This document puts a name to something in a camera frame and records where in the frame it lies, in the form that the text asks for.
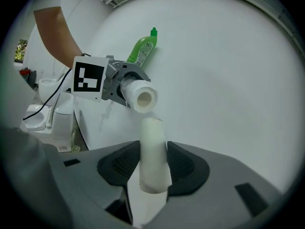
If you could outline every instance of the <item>human arm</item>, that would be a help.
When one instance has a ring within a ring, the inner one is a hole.
[[[49,53],[72,69],[74,57],[82,52],[73,39],[61,7],[34,11],[35,21],[42,42]]]

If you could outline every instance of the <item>white appliance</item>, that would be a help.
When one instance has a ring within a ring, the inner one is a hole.
[[[28,133],[36,136],[43,143],[52,144],[59,152],[70,152],[72,146],[74,96],[60,93],[54,106],[44,108],[33,117],[24,121]],[[26,116],[29,116],[42,105],[30,105]]]
[[[63,71],[56,79],[43,78],[39,80],[38,92],[40,100],[45,103],[48,98],[56,91],[64,78]],[[61,92],[65,92],[71,87],[71,73],[69,73],[61,85],[60,90],[48,101],[47,105],[53,105],[58,99],[58,95]]]

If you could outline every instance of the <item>white backdrop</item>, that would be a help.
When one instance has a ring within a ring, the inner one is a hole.
[[[155,116],[168,140],[235,157],[286,191],[304,154],[305,78],[280,28],[242,0],[135,0],[107,18],[88,53],[126,60],[153,27],[145,71],[156,108],[139,114],[78,98],[89,149],[138,140],[141,119]]]

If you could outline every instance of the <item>dish soap bottle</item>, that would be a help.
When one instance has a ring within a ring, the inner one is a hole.
[[[142,67],[148,55],[157,45],[157,33],[158,31],[154,27],[151,30],[150,36],[139,39],[135,44],[132,53],[129,55],[127,62],[135,63]]]

